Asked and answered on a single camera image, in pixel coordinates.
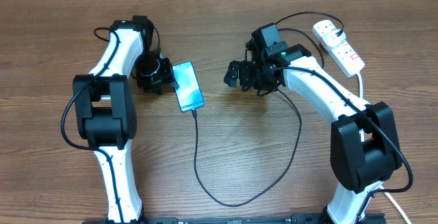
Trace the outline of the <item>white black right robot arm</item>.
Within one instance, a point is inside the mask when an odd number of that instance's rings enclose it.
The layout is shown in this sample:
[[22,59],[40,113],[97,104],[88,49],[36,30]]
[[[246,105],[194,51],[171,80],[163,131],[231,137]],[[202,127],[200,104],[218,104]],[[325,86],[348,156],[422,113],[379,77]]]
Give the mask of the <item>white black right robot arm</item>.
[[368,214],[366,208],[395,170],[410,167],[400,151],[391,108],[346,90],[308,49],[287,45],[280,31],[274,23],[255,30],[244,60],[230,62],[224,82],[243,91],[254,88],[260,97],[285,86],[331,126],[330,163],[338,180],[334,197],[321,214],[295,214],[292,222],[385,223],[383,214]]

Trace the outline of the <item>white power strip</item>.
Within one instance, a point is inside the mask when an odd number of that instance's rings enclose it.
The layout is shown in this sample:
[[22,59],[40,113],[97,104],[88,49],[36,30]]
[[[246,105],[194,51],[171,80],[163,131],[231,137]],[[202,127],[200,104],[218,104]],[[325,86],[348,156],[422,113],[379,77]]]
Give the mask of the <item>white power strip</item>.
[[340,29],[336,28],[336,26],[330,20],[319,21],[312,27],[312,32],[314,36],[319,40],[321,45],[334,59],[334,61],[342,70],[342,72],[346,75],[346,77],[353,77],[360,73],[360,71],[365,66],[365,63],[347,40],[343,41],[342,44],[332,49],[328,48],[325,45],[323,41],[324,35],[333,30],[340,31]]

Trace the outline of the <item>blue Samsung Galaxy phone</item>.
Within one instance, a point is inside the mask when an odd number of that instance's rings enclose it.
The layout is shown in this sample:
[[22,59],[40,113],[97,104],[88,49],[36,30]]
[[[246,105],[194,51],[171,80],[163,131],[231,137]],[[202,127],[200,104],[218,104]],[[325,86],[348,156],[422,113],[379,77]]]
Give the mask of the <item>blue Samsung Galaxy phone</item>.
[[191,62],[172,67],[175,79],[175,93],[182,112],[189,112],[205,105],[201,88]]

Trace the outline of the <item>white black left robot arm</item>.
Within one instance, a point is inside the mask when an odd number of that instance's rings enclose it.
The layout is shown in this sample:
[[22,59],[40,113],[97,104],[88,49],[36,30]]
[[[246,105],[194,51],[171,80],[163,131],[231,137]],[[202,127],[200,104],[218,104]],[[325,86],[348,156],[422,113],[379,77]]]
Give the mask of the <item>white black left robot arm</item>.
[[61,135],[70,146],[92,151],[99,162],[109,205],[104,223],[145,223],[131,159],[137,115],[129,79],[157,95],[163,85],[177,82],[161,47],[151,46],[159,33],[147,16],[116,20],[106,30],[107,48],[101,59],[88,74],[73,80]]

